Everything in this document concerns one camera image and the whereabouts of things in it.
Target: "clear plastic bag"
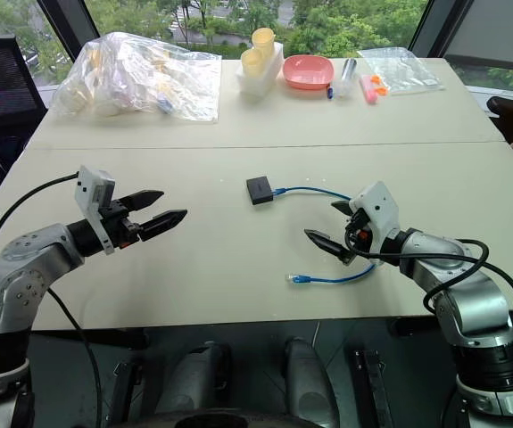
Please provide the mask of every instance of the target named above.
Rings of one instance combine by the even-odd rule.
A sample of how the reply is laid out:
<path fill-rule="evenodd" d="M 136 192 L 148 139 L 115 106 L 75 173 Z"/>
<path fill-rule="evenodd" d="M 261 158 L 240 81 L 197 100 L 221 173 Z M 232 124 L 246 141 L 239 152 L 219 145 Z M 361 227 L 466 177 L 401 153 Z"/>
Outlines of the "clear plastic bag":
<path fill-rule="evenodd" d="M 59 114 L 163 111 L 187 120 L 219 116 L 221 57 L 128 33 L 82 48 L 51 109 Z"/>
<path fill-rule="evenodd" d="M 369 67 L 377 74 L 390 94 L 444 89 L 437 76 L 429 71 L 413 52 L 404 47 L 381 47 L 359 51 Z"/>

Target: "pink marker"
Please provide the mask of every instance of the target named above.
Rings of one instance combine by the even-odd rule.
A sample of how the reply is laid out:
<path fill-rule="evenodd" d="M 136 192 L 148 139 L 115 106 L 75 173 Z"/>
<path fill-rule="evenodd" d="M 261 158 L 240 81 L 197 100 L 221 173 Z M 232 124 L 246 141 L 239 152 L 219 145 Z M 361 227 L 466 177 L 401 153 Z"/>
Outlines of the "pink marker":
<path fill-rule="evenodd" d="M 371 82 L 371 76 L 369 76 L 369 74 L 362 74 L 360 76 L 360 85 L 367 104 L 375 104 L 377 101 L 377 92 L 373 86 L 373 82 Z"/>

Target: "floor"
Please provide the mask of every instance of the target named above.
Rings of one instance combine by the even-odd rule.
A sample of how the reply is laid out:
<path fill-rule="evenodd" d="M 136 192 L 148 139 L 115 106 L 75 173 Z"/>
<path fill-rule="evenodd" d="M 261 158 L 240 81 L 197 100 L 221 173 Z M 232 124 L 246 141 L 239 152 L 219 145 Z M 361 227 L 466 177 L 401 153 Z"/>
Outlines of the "floor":
<path fill-rule="evenodd" d="M 352 381 L 345 359 L 348 346 L 377 350 L 385 363 L 384 381 L 395 427 L 431 427 L 450 387 L 454 369 L 449 347 L 438 331 L 392 337 L 391 319 L 323 320 L 316 351 L 327 367 L 340 411 L 341 426 L 359 427 Z M 131 417 L 155 406 L 163 380 L 179 359 L 206 341 L 231 345 L 234 359 L 230 407 L 284 413 L 284 379 L 280 374 L 285 340 L 299 336 L 311 342 L 316 321 L 192 325 L 147 329 L 147 350 L 131 351 L 93 345 L 103 384 L 104 414 L 118 363 L 141 357 L 146 361 L 147 393 L 136 387 Z M 94 426 L 95 393 L 87 355 L 80 342 L 34 334 L 29 348 L 36 396 L 36 427 Z"/>

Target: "robotic arm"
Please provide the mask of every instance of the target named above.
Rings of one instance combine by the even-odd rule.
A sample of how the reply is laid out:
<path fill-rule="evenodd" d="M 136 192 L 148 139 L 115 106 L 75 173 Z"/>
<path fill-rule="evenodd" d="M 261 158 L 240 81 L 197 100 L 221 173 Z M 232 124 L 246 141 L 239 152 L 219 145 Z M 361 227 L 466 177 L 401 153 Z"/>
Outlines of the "robotic arm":
<path fill-rule="evenodd" d="M 315 230 L 306 235 L 322 250 L 345 264 L 359 255 L 383 253 L 376 263 L 398 266 L 426 292 L 467 272 L 473 263 L 455 259 L 402 258 L 416 253 L 458 256 L 472 254 L 459 241 L 401 231 L 398 207 L 386 186 L 377 182 L 350 202 L 334 207 L 349 216 L 345 232 L 348 248 Z M 467 403 L 466 425 L 513 427 L 513 325 L 504 295 L 487 275 L 476 271 L 432 299 L 434 312 L 451 345 L 457 367 L 457 387 Z"/>
<path fill-rule="evenodd" d="M 81 167 L 76 201 L 86 219 L 22 235 L 0 254 L 0 426 L 31 424 L 26 351 L 38 306 L 52 283 L 83 265 L 85 257 L 147 241 L 186 215 L 186 210 L 173 210 L 142 225 L 133 223 L 130 211 L 148 207 L 163 192 L 144 190 L 112 201 L 114 186 L 106 172 Z"/>

